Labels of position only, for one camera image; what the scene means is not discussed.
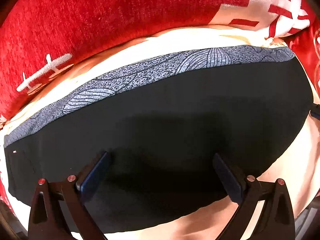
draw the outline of metal pin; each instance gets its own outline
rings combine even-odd
[[[68,181],[70,181],[70,182],[73,182],[73,181],[75,181],[76,180],[76,176],[75,175],[70,175],[69,177],[68,177]]]
[[[43,185],[45,183],[45,179],[39,179],[38,183],[39,183],[39,185]]]
[[[284,185],[284,184],[285,184],[285,182],[284,182],[283,179],[278,179],[278,183],[279,183],[280,185]]]
[[[252,175],[249,175],[247,177],[247,180],[250,181],[250,182],[254,182],[256,180],[256,178],[254,176],[252,176]]]

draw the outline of red and white fabric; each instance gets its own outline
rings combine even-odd
[[[18,0],[0,28],[0,122],[73,64],[134,38],[209,24],[280,37],[314,18],[304,0]]]
[[[307,29],[286,37],[285,42],[302,63],[320,95],[320,21],[316,19]]]

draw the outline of black clamp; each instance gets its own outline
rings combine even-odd
[[[103,153],[62,182],[40,179],[36,188],[29,217],[29,240],[73,240],[62,214],[59,200],[67,203],[71,216],[84,240],[106,240],[84,202],[96,191],[111,165],[111,155]],[[245,176],[226,158],[215,154],[213,167],[238,209],[218,236],[218,240],[239,240],[246,230],[258,201],[265,200],[258,223],[250,240],[294,240],[294,217],[288,189],[283,179],[275,183],[258,181]]]
[[[320,120],[320,105],[312,104],[310,109],[310,115],[318,120]]]

